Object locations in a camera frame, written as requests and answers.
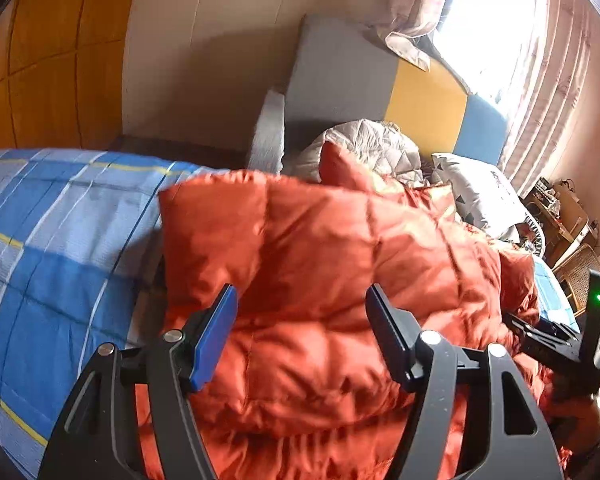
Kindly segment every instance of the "metal screw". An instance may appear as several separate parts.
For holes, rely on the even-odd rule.
[[[103,357],[113,354],[114,346],[111,343],[103,343],[98,346],[98,354]]]
[[[182,339],[182,332],[180,330],[169,330],[163,337],[167,343],[177,343]]]
[[[499,343],[491,343],[488,348],[489,353],[494,357],[504,357],[507,354],[507,349]]]
[[[438,332],[434,332],[433,330],[425,330],[420,334],[420,338],[429,345],[437,345],[442,341],[440,334]]]

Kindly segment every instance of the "pillow with triangle pattern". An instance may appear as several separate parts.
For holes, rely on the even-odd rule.
[[[493,238],[525,222],[525,207],[498,168],[451,153],[434,153],[432,159],[436,175],[451,183],[456,208],[465,222]]]

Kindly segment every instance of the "black clamp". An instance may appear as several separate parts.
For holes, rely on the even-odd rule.
[[[549,428],[502,345],[460,348],[422,331],[379,285],[367,291],[366,314],[392,379],[416,393],[385,480],[438,477],[458,384],[469,387],[469,397],[456,479],[562,480]]]

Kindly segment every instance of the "yellow headboard panel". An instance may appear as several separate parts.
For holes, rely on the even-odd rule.
[[[451,153],[456,145],[467,95],[453,75],[432,59],[429,72],[400,60],[384,115],[415,142],[420,153]]]

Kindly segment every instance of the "wicker chair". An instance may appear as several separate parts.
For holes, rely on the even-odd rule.
[[[558,267],[554,275],[567,294],[567,299],[573,311],[578,314],[584,312],[589,294],[589,269],[600,272],[600,261],[593,249],[583,244]]]

